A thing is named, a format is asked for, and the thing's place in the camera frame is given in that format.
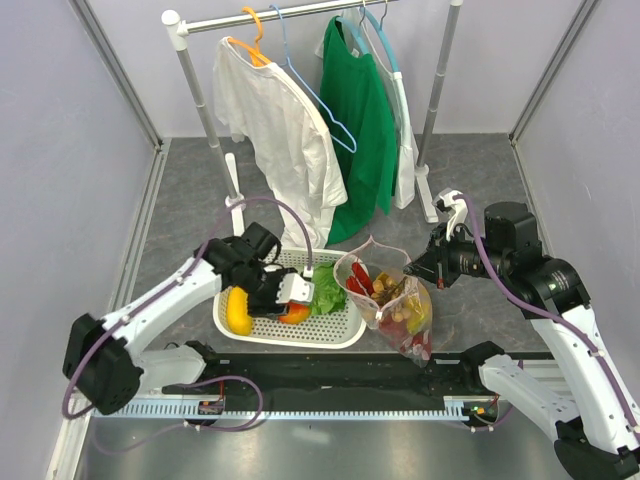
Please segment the red yellow mango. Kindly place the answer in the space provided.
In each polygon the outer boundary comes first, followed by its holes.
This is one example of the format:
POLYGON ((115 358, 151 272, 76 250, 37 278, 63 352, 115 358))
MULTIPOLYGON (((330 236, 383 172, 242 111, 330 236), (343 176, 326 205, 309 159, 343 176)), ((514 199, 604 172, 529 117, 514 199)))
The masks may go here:
POLYGON ((306 321, 311 315, 311 308, 295 302, 287 305, 285 314, 278 317, 278 320, 288 325, 298 325, 306 321))

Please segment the yellow lemon fruit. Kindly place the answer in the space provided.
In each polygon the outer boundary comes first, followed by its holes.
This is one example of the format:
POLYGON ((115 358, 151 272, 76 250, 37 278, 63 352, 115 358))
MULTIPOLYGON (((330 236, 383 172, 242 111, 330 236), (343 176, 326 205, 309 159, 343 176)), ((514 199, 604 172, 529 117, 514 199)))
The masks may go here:
POLYGON ((240 336, 249 336, 253 328, 253 318, 248 312, 248 294, 240 287, 230 290, 226 309, 229 330, 240 336))

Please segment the clear pink zip bag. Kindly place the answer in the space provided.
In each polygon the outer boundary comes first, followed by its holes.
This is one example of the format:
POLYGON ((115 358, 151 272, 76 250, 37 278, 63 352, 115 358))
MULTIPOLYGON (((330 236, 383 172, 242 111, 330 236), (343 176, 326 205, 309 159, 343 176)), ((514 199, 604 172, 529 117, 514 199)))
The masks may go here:
POLYGON ((368 239, 334 265, 334 279, 366 326, 405 358, 424 367, 432 353, 433 307, 418 278, 404 272, 402 249, 368 239))

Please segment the brown longan bunch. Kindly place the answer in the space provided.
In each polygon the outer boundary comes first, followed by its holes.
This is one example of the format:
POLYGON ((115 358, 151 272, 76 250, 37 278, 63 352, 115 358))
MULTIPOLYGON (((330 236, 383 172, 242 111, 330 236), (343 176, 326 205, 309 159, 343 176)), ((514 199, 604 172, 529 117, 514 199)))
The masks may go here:
POLYGON ((379 274, 373 281, 371 299, 378 307, 371 325, 379 327, 390 319, 394 323, 408 322, 413 316, 409 297, 417 280, 404 276, 401 280, 387 274, 379 274))

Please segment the red plastic lobster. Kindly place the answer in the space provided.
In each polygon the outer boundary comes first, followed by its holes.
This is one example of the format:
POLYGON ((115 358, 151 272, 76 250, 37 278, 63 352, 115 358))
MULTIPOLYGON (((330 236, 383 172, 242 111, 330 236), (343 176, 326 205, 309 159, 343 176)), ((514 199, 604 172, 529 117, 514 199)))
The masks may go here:
POLYGON ((417 279, 350 261, 344 286, 367 326, 393 349, 417 364, 430 359, 432 306, 417 279))

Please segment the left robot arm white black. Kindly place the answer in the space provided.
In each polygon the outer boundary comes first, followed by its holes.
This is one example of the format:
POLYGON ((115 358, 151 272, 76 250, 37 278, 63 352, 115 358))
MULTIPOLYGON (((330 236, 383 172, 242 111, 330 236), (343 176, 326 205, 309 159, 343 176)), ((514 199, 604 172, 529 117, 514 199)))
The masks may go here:
POLYGON ((117 311, 96 319, 78 317, 71 326, 62 371, 103 415, 127 405, 141 390, 188 384, 208 393, 219 369, 196 347, 150 351, 148 345, 196 306, 230 287, 248 295, 259 316, 278 317, 290 303, 311 302, 311 273, 273 267, 266 259, 279 253, 280 241, 258 223, 240 236, 214 238, 163 282, 117 311))

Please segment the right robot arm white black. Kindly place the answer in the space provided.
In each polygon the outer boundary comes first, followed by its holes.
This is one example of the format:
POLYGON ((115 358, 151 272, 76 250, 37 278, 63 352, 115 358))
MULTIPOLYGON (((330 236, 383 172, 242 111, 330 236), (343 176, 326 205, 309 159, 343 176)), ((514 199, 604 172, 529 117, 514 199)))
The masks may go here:
POLYGON ((591 298, 577 270, 544 253, 537 219, 524 203, 498 202, 477 220, 456 190, 434 202, 446 214, 406 274, 451 287, 467 275, 491 279, 544 340, 571 397, 565 399, 486 341, 463 352, 458 381, 505 399, 552 442, 574 479, 628 479, 639 473, 639 404, 600 335, 591 298))

